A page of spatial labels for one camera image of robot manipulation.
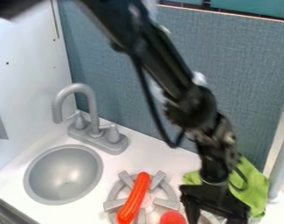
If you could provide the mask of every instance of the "faucet handle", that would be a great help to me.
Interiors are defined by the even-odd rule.
[[[120,132],[118,130],[118,127],[115,122],[112,122],[109,125],[108,131],[107,131],[107,140],[111,144],[116,144],[120,141]]]
[[[75,120],[74,120],[74,127],[77,130],[83,130],[87,126],[87,121],[85,117],[83,117],[81,111],[76,110]]]

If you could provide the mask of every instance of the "red toy sausage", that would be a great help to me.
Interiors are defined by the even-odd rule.
[[[137,175],[128,199],[117,214],[119,224],[129,224],[135,218],[142,204],[142,200],[148,191],[149,182],[150,176],[147,172],[140,172]]]

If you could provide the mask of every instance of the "stove burner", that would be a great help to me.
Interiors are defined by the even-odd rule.
[[[111,223],[117,224],[116,214],[127,200],[118,199],[118,194],[126,186],[129,187],[129,189],[132,189],[136,177],[137,175],[129,175],[126,171],[119,173],[120,180],[116,182],[107,197],[107,201],[103,203],[104,211],[108,213],[108,217]],[[168,210],[179,210],[180,203],[172,187],[167,182],[165,182],[165,177],[166,174],[162,171],[158,171],[155,176],[151,175],[149,193],[152,193],[159,187],[165,192],[168,199],[153,198],[149,193],[147,193],[142,202],[139,214],[135,217],[134,223],[146,224],[147,214],[153,212],[156,207],[164,207]]]

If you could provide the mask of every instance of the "sink basin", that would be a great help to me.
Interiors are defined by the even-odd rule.
[[[64,205],[90,193],[102,173],[102,160],[94,150],[63,145],[31,162],[24,175],[24,189],[39,203]]]

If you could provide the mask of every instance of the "red ball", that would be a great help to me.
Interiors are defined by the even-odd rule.
[[[160,217],[160,224],[186,224],[186,220],[179,212],[168,211]]]

